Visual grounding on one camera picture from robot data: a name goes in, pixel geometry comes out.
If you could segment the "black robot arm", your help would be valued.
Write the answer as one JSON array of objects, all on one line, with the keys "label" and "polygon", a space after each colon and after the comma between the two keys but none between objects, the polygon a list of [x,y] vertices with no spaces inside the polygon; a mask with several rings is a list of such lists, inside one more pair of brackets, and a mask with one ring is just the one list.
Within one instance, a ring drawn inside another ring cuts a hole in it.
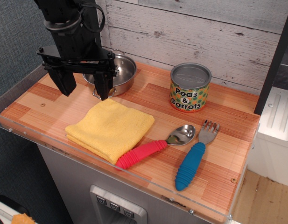
[{"label": "black robot arm", "polygon": [[55,42],[37,54],[60,92],[69,96],[76,87],[74,73],[91,74],[101,100],[108,98],[117,75],[115,54],[103,49],[100,32],[105,14],[93,0],[37,0],[44,25]]}]

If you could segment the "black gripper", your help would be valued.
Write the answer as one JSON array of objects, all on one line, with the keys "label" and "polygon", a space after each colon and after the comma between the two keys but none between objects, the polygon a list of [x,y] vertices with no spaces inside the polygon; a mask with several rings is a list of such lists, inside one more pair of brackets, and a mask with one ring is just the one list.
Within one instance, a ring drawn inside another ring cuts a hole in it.
[{"label": "black gripper", "polygon": [[55,44],[40,47],[37,54],[43,58],[49,76],[60,92],[68,97],[76,88],[73,72],[92,73],[98,95],[102,101],[106,100],[113,88],[117,66],[115,54],[96,43],[99,29],[93,30],[82,22],[45,22],[44,25]]}]

